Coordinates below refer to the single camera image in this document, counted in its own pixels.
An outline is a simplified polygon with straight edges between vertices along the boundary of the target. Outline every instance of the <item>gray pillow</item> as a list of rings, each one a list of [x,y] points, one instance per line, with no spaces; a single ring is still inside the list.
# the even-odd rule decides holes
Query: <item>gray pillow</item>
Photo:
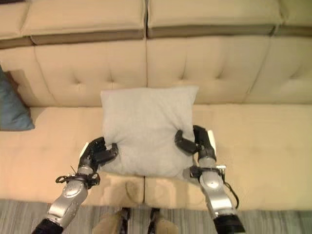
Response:
[[[123,175],[176,177],[193,158],[175,145],[177,130],[194,140],[192,109],[198,88],[126,89],[102,91],[103,134],[119,155],[101,169]]]
[[[0,130],[24,131],[34,128],[29,112],[14,92],[0,66]]]

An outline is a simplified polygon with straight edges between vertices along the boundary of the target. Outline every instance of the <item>blue pillow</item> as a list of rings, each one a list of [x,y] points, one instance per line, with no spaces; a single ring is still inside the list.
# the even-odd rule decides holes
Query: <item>blue pillow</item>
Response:
[[[24,131],[35,126],[0,66],[0,130]]]

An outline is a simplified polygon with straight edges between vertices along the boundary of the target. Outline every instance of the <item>sofa seam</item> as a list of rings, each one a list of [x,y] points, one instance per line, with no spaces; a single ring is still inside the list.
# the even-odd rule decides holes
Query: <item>sofa seam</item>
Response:
[[[270,49],[271,49],[272,38],[273,38],[273,37],[269,37],[269,39],[268,39],[268,40],[269,40],[269,44],[268,44],[268,46],[267,46],[267,49],[266,49],[265,55],[264,55],[264,57],[263,57],[263,60],[262,60],[262,62],[261,62],[261,64],[260,64],[260,66],[259,66],[259,69],[258,69],[258,71],[257,71],[257,74],[256,74],[256,76],[255,76],[255,79],[253,80],[251,86],[248,88],[248,90],[247,90],[247,92],[246,92],[246,94],[245,94],[245,96],[244,96],[244,98],[243,98],[242,103],[246,103],[246,100],[247,100],[249,94],[252,92],[252,90],[254,89],[256,83],[257,83],[258,80],[259,80],[260,74],[261,74],[261,72],[262,72],[263,69],[264,69],[264,65],[265,65],[265,63],[266,63],[266,61],[267,61],[267,58],[268,58],[268,55],[269,55],[269,52],[270,52]]]
[[[39,62],[39,60],[38,60],[38,56],[37,56],[37,52],[36,52],[36,47],[33,46],[33,48],[34,48],[35,60],[36,60],[36,63],[38,64],[38,67],[39,67],[39,70],[40,70],[40,73],[41,73],[43,82],[44,82],[44,84],[45,84],[45,87],[46,87],[47,91],[49,92],[49,94],[51,95],[51,97],[53,98],[55,104],[56,104],[57,106],[59,106],[59,102],[56,100],[55,96],[52,94],[52,92],[51,92],[51,90],[50,90],[50,88],[49,88],[49,86],[48,86],[48,83],[47,83],[47,81],[46,81],[46,79],[45,79],[45,76],[44,76],[44,73],[43,73],[43,70],[42,70],[42,66],[41,66],[41,64],[40,64],[40,62]]]

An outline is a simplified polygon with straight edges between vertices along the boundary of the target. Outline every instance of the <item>seat cushion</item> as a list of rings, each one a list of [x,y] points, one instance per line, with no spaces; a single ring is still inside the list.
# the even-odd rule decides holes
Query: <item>seat cushion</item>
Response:
[[[217,162],[226,164],[226,180],[240,209],[312,209],[311,105],[197,105],[194,124],[212,129]],[[196,185],[145,179],[151,207],[206,209]]]
[[[24,23],[28,3],[0,5],[0,39],[21,37],[20,29]]]
[[[102,108],[31,108],[36,128],[0,132],[0,198],[53,202],[58,176],[77,168],[85,142],[102,135]],[[84,204],[133,207],[143,201],[144,179],[101,172]]]

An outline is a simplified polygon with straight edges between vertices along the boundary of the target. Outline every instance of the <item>robotic arm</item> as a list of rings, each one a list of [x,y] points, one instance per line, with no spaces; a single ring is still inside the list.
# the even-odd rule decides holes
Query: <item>robotic arm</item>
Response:
[[[105,147],[103,137],[87,144],[80,157],[78,171],[74,175],[60,176],[56,183],[66,182],[61,196],[52,203],[46,218],[36,227],[33,234],[60,234],[76,216],[77,210],[86,199],[88,190],[99,185],[98,166],[118,155],[118,147],[111,150]]]
[[[207,132],[204,128],[195,125],[195,142],[184,139],[182,133],[181,130],[176,133],[175,143],[178,148],[192,155],[198,152],[199,166],[192,166],[190,175],[199,181],[218,234],[245,233],[245,229],[236,214],[239,205],[238,197],[225,181],[226,167],[216,165],[215,139],[212,131]],[[236,207],[233,206],[225,193],[224,185],[230,189],[236,198]]]

